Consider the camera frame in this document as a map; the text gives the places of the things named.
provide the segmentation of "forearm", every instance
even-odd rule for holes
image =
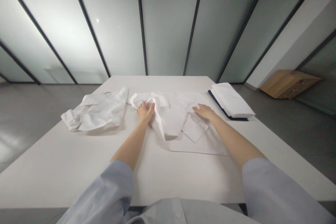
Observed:
[[[147,125],[147,123],[139,123],[130,136],[122,144],[122,146],[114,154],[111,161],[123,161],[128,164],[132,170],[134,170],[140,156]]]
[[[261,157],[266,159],[265,155],[261,153],[260,150],[218,115],[214,113],[210,118],[210,121],[219,134],[230,156],[236,161],[240,168],[242,168],[250,159]]]

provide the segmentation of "light blue sleeve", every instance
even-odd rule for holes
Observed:
[[[242,172],[252,219],[260,223],[336,223],[334,216],[269,160],[252,159]]]
[[[122,223],[132,195],[131,167],[121,161],[112,161],[76,199],[58,224]]]

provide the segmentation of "light blue shirt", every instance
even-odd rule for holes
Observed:
[[[58,224],[111,223],[336,223],[302,187],[270,161],[255,158],[243,166],[249,217],[214,202],[162,199],[136,216],[128,213],[132,169],[112,161],[76,199]]]

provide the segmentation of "wooden drawer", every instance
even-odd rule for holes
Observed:
[[[320,80],[299,71],[279,70],[260,89],[276,99],[292,99]]]

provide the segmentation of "gray floor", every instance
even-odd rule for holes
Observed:
[[[0,86],[0,172],[76,107],[95,85]],[[274,100],[243,85],[234,88],[257,118],[336,184],[336,120],[294,100]],[[333,214],[334,202],[323,203]],[[0,210],[0,223],[56,223],[65,209]]]

